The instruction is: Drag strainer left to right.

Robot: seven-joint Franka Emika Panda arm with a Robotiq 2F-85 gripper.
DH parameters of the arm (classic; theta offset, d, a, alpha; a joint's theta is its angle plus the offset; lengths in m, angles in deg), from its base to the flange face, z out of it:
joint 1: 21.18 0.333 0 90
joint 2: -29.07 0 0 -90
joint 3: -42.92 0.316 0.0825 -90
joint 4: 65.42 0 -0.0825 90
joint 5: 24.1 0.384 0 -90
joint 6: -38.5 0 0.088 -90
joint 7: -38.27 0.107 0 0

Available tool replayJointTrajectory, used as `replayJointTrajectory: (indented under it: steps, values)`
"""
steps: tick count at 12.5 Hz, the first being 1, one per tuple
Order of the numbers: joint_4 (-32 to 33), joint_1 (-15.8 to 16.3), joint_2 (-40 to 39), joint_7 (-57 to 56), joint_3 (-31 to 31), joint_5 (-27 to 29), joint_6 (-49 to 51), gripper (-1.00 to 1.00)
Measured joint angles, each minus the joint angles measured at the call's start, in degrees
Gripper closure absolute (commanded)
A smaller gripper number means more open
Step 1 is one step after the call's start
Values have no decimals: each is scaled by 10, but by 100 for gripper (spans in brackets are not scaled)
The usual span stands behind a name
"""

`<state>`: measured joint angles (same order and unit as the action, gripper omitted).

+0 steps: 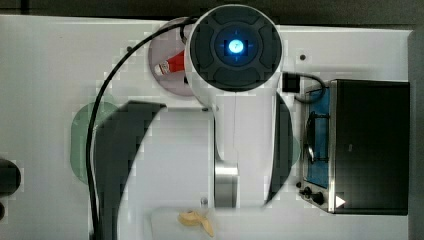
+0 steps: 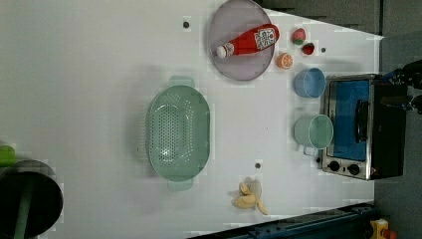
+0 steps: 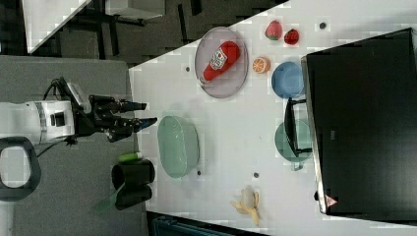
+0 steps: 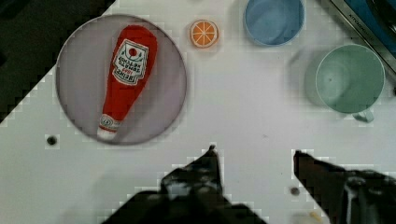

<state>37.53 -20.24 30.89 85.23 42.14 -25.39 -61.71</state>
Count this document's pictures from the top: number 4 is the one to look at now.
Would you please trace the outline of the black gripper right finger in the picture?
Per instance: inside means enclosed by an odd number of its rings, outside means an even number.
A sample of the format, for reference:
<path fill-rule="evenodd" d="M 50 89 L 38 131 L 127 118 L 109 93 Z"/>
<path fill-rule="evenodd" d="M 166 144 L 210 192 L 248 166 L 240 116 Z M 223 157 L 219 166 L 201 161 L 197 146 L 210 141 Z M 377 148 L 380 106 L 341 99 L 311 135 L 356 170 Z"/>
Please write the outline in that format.
<path fill-rule="evenodd" d="M 395 178 L 347 170 L 298 150 L 293 172 L 331 224 L 396 224 Z"/>

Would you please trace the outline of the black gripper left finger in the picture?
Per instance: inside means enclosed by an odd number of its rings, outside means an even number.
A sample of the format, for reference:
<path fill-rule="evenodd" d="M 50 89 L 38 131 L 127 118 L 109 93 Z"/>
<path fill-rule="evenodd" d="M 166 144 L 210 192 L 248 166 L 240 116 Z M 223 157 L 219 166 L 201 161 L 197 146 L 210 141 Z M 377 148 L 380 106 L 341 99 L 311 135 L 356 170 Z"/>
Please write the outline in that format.
<path fill-rule="evenodd" d="M 214 146 L 163 177 L 160 189 L 136 193 L 101 224 L 267 224 L 223 195 Z"/>

